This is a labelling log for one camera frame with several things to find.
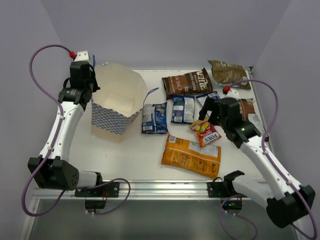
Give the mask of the blue white snack bag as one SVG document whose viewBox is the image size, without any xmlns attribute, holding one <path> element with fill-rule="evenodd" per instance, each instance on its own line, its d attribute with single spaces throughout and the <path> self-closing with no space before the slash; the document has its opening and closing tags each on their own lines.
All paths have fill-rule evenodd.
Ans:
<svg viewBox="0 0 320 240">
<path fill-rule="evenodd" d="M 220 98 L 220 95 L 218 94 L 218 92 L 217 91 L 213 91 L 213 92 L 211 92 L 211 93 L 204 93 L 204 94 L 200 94 L 200 95 L 197 95 L 196 97 L 196 100 L 199 102 L 199 104 L 200 104 L 200 106 L 201 106 L 201 108 L 203 108 L 203 106 L 205 105 L 205 102 L 206 102 L 206 100 L 207 99 L 210 99 L 209 101 L 208 101 L 208 109 L 210 110 L 210 107 L 213 105 L 213 103 L 215 102 L 215 101 L 218 101 L 218 100 L 220 100 L 221 98 Z"/>
</svg>

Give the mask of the dark brown chips bag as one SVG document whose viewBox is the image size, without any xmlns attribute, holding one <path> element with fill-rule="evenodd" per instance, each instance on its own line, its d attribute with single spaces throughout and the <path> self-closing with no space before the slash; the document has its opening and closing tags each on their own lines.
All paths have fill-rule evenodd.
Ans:
<svg viewBox="0 0 320 240">
<path fill-rule="evenodd" d="M 240 98 L 237 101 L 239 103 L 240 113 L 242 114 L 242 120 L 250 121 L 257 128 L 260 134 L 263 135 L 265 133 L 265 129 L 255 111 L 255 100 L 253 98 Z"/>
</svg>

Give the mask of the brown kettle chips bag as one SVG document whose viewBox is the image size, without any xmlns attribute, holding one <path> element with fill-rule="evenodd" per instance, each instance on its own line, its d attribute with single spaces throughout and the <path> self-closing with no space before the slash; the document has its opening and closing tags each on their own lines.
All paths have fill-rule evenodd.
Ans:
<svg viewBox="0 0 320 240">
<path fill-rule="evenodd" d="M 163 77 L 161 80 L 167 100 L 173 95 L 198 95 L 213 91 L 211 79 L 205 68 L 183 75 Z"/>
</svg>

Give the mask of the dark blue snack bag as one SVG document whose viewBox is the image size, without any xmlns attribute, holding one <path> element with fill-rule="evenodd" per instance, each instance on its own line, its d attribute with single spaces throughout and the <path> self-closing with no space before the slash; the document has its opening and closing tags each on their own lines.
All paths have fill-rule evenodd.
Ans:
<svg viewBox="0 0 320 240">
<path fill-rule="evenodd" d="M 195 97 L 193 95 L 173 94 L 171 123 L 174 124 L 192 124 L 195 115 Z"/>
</svg>

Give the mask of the colourful red candy bag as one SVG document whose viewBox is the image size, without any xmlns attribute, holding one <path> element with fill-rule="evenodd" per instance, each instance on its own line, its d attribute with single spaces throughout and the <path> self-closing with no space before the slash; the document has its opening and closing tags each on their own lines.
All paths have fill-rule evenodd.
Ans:
<svg viewBox="0 0 320 240">
<path fill-rule="evenodd" d="M 222 137 L 208 120 L 197 120 L 189 128 L 195 133 L 202 148 Z"/>
</svg>

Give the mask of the light blue snack bag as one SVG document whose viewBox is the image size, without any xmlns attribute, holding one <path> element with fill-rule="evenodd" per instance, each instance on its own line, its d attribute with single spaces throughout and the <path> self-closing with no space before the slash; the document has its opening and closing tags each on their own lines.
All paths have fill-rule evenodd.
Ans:
<svg viewBox="0 0 320 240">
<path fill-rule="evenodd" d="M 249 80 L 249 71 L 242 65 L 228 63 L 219 60 L 208 60 L 211 65 L 211 73 L 217 84 L 228 85 Z"/>
</svg>

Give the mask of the blue checkered paper bag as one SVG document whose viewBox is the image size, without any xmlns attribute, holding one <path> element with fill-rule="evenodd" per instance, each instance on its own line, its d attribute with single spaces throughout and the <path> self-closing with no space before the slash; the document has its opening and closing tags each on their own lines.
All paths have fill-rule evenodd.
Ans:
<svg viewBox="0 0 320 240">
<path fill-rule="evenodd" d="M 94 70 L 100 90 L 92 94 L 91 133 L 119 143 L 157 88 L 149 90 L 138 72 L 119 63 L 106 62 Z"/>
</svg>

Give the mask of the orange brown snack bag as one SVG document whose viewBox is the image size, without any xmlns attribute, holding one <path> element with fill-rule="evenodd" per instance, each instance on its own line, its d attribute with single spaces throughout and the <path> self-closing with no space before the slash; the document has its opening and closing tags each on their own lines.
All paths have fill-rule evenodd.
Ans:
<svg viewBox="0 0 320 240">
<path fill-rule="evenodd" d="M 201 147 L 198 142 L 168 135 L 161 164 L 183 168 L 215 179 L 218 177 L 221 155 L 220 146 Z"/>
</svg>

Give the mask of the blue white milk snack pack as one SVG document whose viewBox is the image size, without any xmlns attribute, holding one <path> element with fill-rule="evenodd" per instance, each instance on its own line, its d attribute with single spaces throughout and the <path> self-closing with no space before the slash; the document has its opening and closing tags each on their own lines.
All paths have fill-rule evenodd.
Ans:
<svg viewBox="0 0 320 240">
<path fill-rule="evenodd" d="M 142 134 L 168 134 L 167 102 L 146 104 L 142 109 Z"/>
</svg>

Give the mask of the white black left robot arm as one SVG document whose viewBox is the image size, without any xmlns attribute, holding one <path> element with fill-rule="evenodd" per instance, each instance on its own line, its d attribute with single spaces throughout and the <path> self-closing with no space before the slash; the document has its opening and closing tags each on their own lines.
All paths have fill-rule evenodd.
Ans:
<svg viewBox="0 0 320 240">
<path fill-rule="evenodd" d="M 27 167 L 42 189 L 72 191 L 86 188 L 96 197 L 104 190 L 101 174 L 78 170 L 69 163 L 69 156 L 77 125 L 92 94 L 100 88 L 88 61 L 74 61 L 69 70 L 70 77 L 64 81 L 58 95 L 57 114 L 48 140 L 39 155 L 29 159 Z"/>
</svg>

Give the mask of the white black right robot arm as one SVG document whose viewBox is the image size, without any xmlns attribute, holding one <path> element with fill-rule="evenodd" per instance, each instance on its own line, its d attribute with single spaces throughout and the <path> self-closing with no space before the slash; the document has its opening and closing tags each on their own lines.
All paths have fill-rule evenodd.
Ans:
<svg viewBox="0 0 320 240">
<path fill-rule="evenodd" d="M 207 98 L 199 112 L 199 119 L 209 117 L 208 122 L 222 127 L 227 139 L 234 143 L 255 165 L 266 180 L 260 185 L 237 170 L 224 176 L 221 189 L 227 196 L 240 194 L 265 208 L 270 220 L 285 228 L 303 218 L 312 208 L 315 190 L 303 186 L 281 165 L 267 147 L 255 125 L 243 119 L 240 102 L 236 98 L 220 100 Z"/>
</svg>

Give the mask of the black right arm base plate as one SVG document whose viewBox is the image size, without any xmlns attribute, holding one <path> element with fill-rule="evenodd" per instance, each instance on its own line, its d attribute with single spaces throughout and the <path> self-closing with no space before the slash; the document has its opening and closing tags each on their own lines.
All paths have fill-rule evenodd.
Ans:
<svg viewBox="0 0 320 240">
<path fill-rule="evenodd" d="M 218 198 L 225 211 L 239 213 L 243 208 L 243 194 L 227 191 L 221 181 L 210 181 L 207 184 L 209 198 Z"/>
</svg>

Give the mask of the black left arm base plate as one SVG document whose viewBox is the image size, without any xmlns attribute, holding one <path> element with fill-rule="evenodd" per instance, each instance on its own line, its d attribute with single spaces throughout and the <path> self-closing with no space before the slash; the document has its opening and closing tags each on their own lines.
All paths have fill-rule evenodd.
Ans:
<svg viewBox="0 0 320 240">
<path fill-rule="evenodd" d="M 84 207 L 88 212 L 100 212 L 107 204 L 107 199 L 119 196 L 120 183 L 111 182 L 105 186 L 92 189 L 77 189 L 74 196 L 84 198 Z"/>
</svg>

